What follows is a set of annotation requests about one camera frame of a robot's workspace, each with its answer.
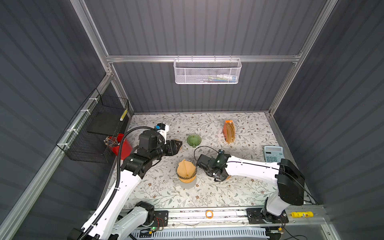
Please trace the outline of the yellow highlighter in basket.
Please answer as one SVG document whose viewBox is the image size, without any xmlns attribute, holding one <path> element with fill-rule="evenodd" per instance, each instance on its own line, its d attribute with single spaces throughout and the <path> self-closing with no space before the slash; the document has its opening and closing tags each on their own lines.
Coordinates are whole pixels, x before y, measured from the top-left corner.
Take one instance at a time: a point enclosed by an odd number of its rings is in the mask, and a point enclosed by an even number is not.
<svg viewBox="0 0 384 240">
<path fill-rule="evenodd" d="M 128 112 L 129 112 L 128 109 L 125 109 L 125 110 L 124 110 L 124 112 L 122 113 L 122 115 L 121 115 L 121 117 L 120 117 L 120 122 L 122 122 L 122 121 L 125 119 L 125 117 L 126 117 L 126 115 L 127 115 Z"/>
</svg>

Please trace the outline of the orange coffee filter box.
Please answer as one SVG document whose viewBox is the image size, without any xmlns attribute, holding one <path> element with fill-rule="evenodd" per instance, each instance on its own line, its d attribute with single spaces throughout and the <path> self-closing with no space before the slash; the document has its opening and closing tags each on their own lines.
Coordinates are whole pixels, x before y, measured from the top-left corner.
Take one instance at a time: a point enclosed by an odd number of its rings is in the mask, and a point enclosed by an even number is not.
<svg viewBox="0 0 384 240">
<path fill-rule="evenodd" d="M 234 122 L 232 120 L 225 121 L 226 128 L 232 128 L 234 127 Z"/>
</svg>

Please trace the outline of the green glass dripper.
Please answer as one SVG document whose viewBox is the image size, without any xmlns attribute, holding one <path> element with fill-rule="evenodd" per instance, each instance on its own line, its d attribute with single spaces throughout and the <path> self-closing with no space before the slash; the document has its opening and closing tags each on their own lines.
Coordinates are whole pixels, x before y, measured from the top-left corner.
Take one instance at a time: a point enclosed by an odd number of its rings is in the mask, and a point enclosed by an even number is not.
<svg viewBox="0 0 384 240">
<path fill-rule="evenodd" d="M 202 142 L 202 138 L 200 137 L 200 135 L 193 134 L 193 135 L 188 135 L 187 137 L 187 143 L 192 148 L 196 148 L 201 144 L 201 142 Z"/>
</svg>

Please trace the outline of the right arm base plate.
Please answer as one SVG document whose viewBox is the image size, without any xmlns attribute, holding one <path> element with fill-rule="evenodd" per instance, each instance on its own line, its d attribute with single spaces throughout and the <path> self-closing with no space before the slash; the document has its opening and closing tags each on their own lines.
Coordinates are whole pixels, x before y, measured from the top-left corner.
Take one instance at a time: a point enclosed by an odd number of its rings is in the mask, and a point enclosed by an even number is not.
<svg viewBox="0 0 384 240">
<path fill-rule="evenodd" d="M 287 224 L 288 216 L 283 211 L 279 216 L 268 213 L 264 208 L 247 208 L 247 218 L 250 224 Z"/>
</svg>

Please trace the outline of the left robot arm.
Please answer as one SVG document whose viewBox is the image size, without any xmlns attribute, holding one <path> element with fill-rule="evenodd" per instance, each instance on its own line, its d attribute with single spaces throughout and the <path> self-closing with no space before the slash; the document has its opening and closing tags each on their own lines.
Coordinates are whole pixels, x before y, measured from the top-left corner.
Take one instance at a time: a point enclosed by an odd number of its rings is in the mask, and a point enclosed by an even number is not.
<svg viewBox="0 0 384 240">
<path fill-rule="evenodd" d="M 183 143 L 167 140 L 169 126 L 163 123 L 155 127 L 142 127 L 139 144 L 117 163 L 115 186 L 80 229 L 72 229 L 69 240 L 123 240 L 137 227 L 149 226 L 155 217 L 154 206 L 139 202 L 122 219 L 118 219 L 129 196 L 142 181 L 147 171 L 154 167 L 153 161 L 177 155 Z"/>
</svg>

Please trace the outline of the light blue calculator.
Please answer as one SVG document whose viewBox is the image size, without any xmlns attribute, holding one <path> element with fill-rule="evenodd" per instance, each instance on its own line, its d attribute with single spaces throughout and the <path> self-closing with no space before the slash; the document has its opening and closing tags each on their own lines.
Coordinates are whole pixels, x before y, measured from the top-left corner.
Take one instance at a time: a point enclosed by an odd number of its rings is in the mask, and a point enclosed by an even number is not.
<svg viewBox="0 0 384 240">
<path fill-rule="evenodd" d="M 280 163 L 285 158 L 280 146 L 264 146 L 264 156 L 266 163 Z"/>
</svg>

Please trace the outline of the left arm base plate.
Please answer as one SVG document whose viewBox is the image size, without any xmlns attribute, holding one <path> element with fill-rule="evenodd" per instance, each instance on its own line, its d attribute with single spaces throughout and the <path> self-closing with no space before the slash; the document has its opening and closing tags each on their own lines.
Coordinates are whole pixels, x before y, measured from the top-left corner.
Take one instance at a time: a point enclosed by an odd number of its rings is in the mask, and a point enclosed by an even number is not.
<svg viewBox="0 0 384 240">
<path fill-rule="evenodd" d="M 150 221 L 144 225 L 139 225 L 139 228 L 151 228 L 151 227 L 167 227 L 169 219 L 169 211 L 155 210 Z"/>
</svg>

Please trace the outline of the red ribbed utensil cup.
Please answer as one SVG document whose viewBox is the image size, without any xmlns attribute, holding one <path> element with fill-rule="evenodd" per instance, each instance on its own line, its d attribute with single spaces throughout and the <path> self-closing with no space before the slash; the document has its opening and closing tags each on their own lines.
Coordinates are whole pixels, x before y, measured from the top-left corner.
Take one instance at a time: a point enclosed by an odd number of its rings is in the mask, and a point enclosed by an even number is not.
<svg viewBox="0 0 384 240">
<path fill-rule="evenodd" d="M 109 136 L 105 139 L 105 144 L 108 146 L 108 148 L 116 155 L 118 156 L 120 151 L 120 146 L 122 143 L 124 134 L 118 134 L 117 136 Z M 121 160 L 123 161 L 125 158 L 127 158 L 133 150 L 133 147 L 129 143 L 127 139 L 123 142 L 122 152 L 121 152 Z"/>
</svg>

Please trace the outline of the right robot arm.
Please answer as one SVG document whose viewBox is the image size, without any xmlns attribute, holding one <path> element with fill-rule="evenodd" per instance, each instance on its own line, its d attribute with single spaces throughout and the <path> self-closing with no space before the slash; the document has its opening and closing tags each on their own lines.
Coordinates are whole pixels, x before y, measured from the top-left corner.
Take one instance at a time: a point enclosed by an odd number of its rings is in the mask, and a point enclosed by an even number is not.
<svg viewBox="0 0 384 240">
<path fill-rule="evenodd" d="M 266 198 L 260 216 L 266 222 L 280 220 L 289 206 L 302 206 L 305 202 L 305 177 L 287 159 L 279 163 L 263 163 L 240 159 L 218 151 L 216 158 L 200 155 L 197 167 L 215 182 L 223 182 L 228 177 L 247 177 L 269 183 L 276 187 L 275 192 Z"/>
</svg>

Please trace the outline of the brown paper coffee filters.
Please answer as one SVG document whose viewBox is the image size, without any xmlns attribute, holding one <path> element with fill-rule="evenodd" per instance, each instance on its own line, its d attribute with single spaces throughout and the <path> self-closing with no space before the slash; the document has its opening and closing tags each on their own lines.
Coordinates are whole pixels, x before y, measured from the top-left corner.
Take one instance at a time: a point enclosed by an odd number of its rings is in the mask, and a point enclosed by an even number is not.
<svg viewBox="0 0 384 240">
<path fill-rule="evenodd" d="M 226 128 L 226 126 L 224 125 L 223 127 L 223 134 L 224 134 L 224 137 L 225 137 L 225 140 L 228 144 L 231 144 L 235 141 L 235 125 L 234 127 L 232 128 Z"/>
</svg>

